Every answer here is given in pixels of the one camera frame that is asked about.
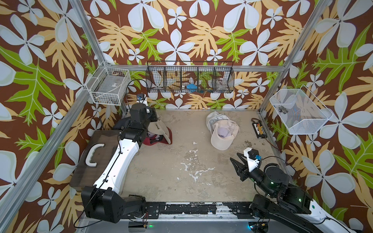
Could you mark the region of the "cream pink baseball cap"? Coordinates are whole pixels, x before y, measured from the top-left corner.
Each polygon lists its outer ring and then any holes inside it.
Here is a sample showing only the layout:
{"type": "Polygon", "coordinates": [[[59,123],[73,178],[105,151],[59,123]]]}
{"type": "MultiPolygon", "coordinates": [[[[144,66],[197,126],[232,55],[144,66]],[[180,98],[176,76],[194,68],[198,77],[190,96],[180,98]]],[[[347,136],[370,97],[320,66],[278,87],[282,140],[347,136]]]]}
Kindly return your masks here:
{"type": "Polygon", "coordinates": [[[218,150],[227,150],[240,131],[239,125],[229,119],[218,120],[213,124],[211,144],[218,150]]]}

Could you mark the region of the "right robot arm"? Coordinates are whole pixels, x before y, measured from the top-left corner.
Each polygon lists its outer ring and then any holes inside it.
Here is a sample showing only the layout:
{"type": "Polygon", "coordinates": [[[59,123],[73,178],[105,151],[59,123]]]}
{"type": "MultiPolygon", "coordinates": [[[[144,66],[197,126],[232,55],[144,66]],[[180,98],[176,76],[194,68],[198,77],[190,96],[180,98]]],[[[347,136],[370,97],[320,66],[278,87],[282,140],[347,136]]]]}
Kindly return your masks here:
{"type": "Polygon", "coordinates": [[[248,205],[247,213],[259,220],[275,220],[299,233],[359,233],[326,212],[305,190],[291,184],[290,176],[278,164],[264,169],[257,150],[247,148],[238,153],[239,160],[230,158],[241,181],[251,180],[257,193],[248,205]]]}

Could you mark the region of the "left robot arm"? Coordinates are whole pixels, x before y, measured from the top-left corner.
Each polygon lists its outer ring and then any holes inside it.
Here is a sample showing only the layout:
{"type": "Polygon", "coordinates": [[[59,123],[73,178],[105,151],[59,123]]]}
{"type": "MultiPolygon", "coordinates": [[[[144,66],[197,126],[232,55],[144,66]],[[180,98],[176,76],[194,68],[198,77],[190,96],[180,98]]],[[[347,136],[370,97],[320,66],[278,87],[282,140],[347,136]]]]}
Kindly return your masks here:
{"type": "Polygon", "coordinates": [[[118,146],[110,162],[94,185],[85,186],[81,193],[87,217],[117,223],[128,214],[145,215],[145,197],[129,195],[122,198],[119,190],[132,159],[146,139],[150,123],[157,120],[153,107],[143,103],[131,107],[128,124],[117,136],[118,146]]]}

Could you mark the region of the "maroon baseball cap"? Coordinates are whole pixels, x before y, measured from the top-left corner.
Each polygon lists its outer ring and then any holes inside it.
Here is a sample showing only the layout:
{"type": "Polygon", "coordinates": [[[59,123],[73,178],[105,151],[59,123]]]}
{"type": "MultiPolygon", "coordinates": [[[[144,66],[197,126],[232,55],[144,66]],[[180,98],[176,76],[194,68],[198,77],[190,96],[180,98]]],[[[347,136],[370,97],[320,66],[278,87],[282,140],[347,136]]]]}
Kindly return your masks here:
{"type": "Polygon", "coordinates": [[[167,141],[167,139],[164,137],[164,135],[153,135],[153,136],[150,136],[150,133],[148,133],[148,135],[145,138],[143,144],[147,145],[147,146],[153,146],[153,145],[155,145],[157,143],[171,145],[173,143],[172,131],[171,131],[171,129],[169,127],[167,127],[167,131],[168,131],[167,136],[169,136],[170,143],[167,141]]]}

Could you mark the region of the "black baseball cap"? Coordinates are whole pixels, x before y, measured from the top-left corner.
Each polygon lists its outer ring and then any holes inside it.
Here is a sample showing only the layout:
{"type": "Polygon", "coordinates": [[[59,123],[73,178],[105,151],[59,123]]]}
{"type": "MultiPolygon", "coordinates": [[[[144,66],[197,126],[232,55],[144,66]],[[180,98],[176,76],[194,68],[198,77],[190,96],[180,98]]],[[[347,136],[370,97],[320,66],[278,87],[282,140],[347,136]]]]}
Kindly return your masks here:
{"type": "Polygon", "coordinates": [[[125,117],[121,120],[119,120],[112,128],[112,130],[120,130],[123,131],[124,129],[128,128],[130,124],[131,118],[125,117]]]}

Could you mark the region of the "beige baseball cap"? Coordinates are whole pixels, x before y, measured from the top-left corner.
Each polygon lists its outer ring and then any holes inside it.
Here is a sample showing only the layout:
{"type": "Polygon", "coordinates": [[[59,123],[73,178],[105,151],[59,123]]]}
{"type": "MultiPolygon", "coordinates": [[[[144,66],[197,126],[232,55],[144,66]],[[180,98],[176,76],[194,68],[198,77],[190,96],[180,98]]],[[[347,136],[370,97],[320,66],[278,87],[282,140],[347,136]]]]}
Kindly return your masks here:
{"type": "Polygon", "coordinates": [[[162,120],[151,122],[148,131],[155,135],[163,136],[168,144],[172,144],[172,134],[162,120]]]}

